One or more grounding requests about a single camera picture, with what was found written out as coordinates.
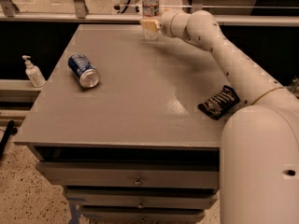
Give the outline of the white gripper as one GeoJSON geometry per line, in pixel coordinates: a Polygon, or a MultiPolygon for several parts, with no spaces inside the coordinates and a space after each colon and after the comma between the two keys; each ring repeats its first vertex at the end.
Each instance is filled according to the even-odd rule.
{"type": "Polygon", "coordinates": [[[140,21],[144,32],[162,34],[168,37],[188,37],[187,21],[190,15],[182,10],[165,11],[160,17],[160,24],[157,20],[142,19],[140,21]]]}

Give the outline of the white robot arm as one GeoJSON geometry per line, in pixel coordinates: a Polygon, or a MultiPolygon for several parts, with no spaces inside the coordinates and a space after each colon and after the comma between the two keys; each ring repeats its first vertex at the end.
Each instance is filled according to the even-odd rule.
{"type": "Polygon", "coordinates": [[[299,100],[204,10],[140,23],[209,52],[240,98],[221,136],[221,224],[299,224],[299,100]]]}

